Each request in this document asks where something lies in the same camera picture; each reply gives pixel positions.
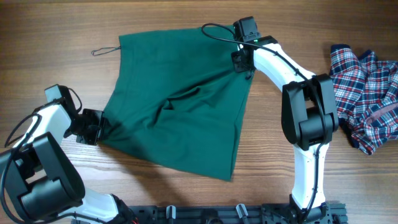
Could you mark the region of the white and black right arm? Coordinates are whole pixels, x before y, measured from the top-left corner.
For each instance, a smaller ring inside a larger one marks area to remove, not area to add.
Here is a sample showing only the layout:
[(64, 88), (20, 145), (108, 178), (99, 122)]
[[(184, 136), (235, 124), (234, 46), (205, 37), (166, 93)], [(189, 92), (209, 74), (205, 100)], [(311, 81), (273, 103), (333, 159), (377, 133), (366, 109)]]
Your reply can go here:
[(338, 129), (333, 83), (328, 75), (316, 75), (291, 59), (271, 36), (237, 41), (232, 53), (237, 72), (258, 70), (281, 91), (281, 126), (293, 146), (295, 180), (292, 206), (307, 218), (325, 204), (323, 176), (325, 156)]

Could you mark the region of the dark green cloth garment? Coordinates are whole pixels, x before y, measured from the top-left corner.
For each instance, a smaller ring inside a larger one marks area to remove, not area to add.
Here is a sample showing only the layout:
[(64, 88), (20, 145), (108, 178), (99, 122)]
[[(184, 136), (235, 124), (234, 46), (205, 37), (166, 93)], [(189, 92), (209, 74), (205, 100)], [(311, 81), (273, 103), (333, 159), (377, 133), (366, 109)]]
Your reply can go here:
[(229, 181), (252, 81), (236, 73), (231, 26), (119, 37), (121, 62), (102, 143)]

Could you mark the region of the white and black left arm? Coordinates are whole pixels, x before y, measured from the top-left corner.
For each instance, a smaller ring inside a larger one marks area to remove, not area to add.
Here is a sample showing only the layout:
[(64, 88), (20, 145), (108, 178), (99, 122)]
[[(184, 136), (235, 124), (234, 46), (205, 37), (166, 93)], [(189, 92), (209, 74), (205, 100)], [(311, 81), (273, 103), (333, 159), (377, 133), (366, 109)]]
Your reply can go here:
[(82, 113), (62, 96), (36, 108), (25, 134), (7, 138), (1, 154), (1, 205), (14, 223), (53, 223), (64, 218), (86, 223), (138, 223), (120, 198), (85, 187), (61, 148), (76, 135), (95, 144), (103, 125), (102, 111)]

